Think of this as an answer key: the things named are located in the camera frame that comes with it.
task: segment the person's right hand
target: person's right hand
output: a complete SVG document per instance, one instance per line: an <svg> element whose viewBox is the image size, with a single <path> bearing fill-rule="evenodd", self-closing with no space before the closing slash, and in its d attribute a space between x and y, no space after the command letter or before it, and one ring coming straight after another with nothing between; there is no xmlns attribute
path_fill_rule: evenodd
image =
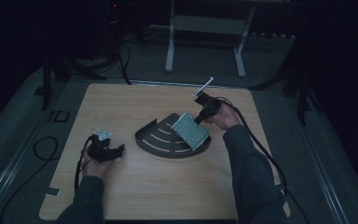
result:
<svg viewBox="0 0 358 224"><path fill-rule="evenodd" d="M228 130L234 125L241 124L237 113L226 104L222 104L219 113L207 118L204 122L215 123L222 130Z"/></svg>

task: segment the hand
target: hand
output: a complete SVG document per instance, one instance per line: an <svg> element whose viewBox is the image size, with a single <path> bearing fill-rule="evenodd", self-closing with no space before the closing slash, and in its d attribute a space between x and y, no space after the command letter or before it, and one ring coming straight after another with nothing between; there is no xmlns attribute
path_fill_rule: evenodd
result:
<svg viewBox="0 0 358 224"><path fill-rule="evenodd" d="M112 165L113 161L104 161L102 163L97 162L96 160L93 160L89 153L87 153L89 148L86 149L86 152L84 153L84 161L82 163L83 168L83 176L86 175L93 175L100 177L102 180L104 179L107 171L109 170L110 166Z"/></svg>
<svg viewBox="0 0 358 224"><path fill-rule="evenodd" d="M204 122L215 123L222 130L228 130L234 125L241 124L237 113L226 104L222 104L219 113L207 118Z"/></svg>

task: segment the white stool leg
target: white stool leg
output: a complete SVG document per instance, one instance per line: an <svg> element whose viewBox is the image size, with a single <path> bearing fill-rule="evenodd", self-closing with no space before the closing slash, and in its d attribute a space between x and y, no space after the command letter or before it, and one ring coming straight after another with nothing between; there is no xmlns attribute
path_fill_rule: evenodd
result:
<svg viewBox="0 0 358 224"><path fill-rule="evenodd" d="M173 20L174 20L174 1L171 1L171 18L170 18L170 44L168 46L167 61L165 63L165 71L171 72L173 70L173 54L175 45L173 44Z"/></svg>
<svg viewBox="0 0 358 224"><path fill-rule="evenodd" d="M243 60L241 56L241 52L243 49L243 45L245 44L246 36L249 32L249 27L251 26L252 18L255 14L255 7L252 7L249 13L249 17L247 22L245 23L245 27L243 27L243 33L241 35L241 42L240 44L234 48L234 57L235 57L235 63L237 64L237 70L238 70L238 76L239 77L245 77L245 69L243 67Z"/></svg>

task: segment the gray sleeve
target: gray sleeve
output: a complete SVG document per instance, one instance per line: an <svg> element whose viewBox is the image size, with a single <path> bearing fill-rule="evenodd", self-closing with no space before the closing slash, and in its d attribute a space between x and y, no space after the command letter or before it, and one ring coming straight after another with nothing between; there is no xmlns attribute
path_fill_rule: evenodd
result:
<svg viewBox="0 0 358 224"><path fill-rule="evenodd" d="M287 223L283 194L275 186L269 161L255 149L242 125L223 136L232 172L232 188L240 223Z"/></svg>
<svg viewBox="0 0 358 224"><path fill-rule="evenodd" d="M96 176L83 177L74 202L58 219L59 223L103 224L103 181Z"/></svg>

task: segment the wooden table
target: wooden table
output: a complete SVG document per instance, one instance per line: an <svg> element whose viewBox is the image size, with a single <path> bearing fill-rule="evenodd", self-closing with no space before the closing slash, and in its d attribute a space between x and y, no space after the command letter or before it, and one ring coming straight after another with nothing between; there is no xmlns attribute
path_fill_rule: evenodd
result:
<svg viewBox="0 0 358 224"><path fill-rule="evenodd" d="M210 147L186 159L164 159L138 147L135 133L153 119L201 110L193 98L199 87L91 84L78 111L40 217L54 220L72 203L80 150L98 128L113 132L110 147L126 145L105 180L105 219L235 219L231 170L222 135L215 125ZM269 150L252 94L247 90L207 88L211 96L228 98L245 116L259 141ZM274 169L275 182L280 183Z"/></svg>

